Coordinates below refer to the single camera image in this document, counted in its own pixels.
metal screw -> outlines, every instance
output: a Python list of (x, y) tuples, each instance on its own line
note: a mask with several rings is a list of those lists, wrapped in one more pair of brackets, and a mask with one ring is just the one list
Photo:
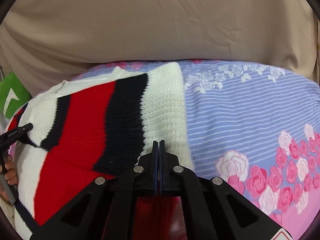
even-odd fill
[(223, 180), (220, 177), (214, 177), (212, 179), (212, 182), (213, 182), (214, 185), (221, 185)]
[(177, 172), (177, 173), (181, 173), (181, 172), (183, 172), (183, 167), (181, 167), (181, 166), (175, 166), (175, 167), (173, 168), (173, 171), (175, 171), (175, 172)]
[(104, 177), (98, 177), (96, 178), (96, 180), (94, 181), (97, 185), (102, 185), (103, 183), (106, 182), (106, 179)]
[(136, 173), (141, 173), (141, 172), (143, 172), (143, 167), (142, 166), (135, 166), (133, 168), (133, 171)]

red and white sticker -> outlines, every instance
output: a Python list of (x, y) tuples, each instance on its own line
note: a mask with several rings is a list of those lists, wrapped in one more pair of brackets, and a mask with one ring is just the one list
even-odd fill
[(281, 228), (271, 240), (292, 240), (292, 237), (288, 234), (287, 231)]

brown cloth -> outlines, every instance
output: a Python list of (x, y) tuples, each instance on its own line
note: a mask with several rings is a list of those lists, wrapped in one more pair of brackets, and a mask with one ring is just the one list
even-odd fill
[(0, 26), (0, 65), (32, 95), (96, 63), (188, 58), (312, 79), (317, 21), (305, 0), (17, 0)]

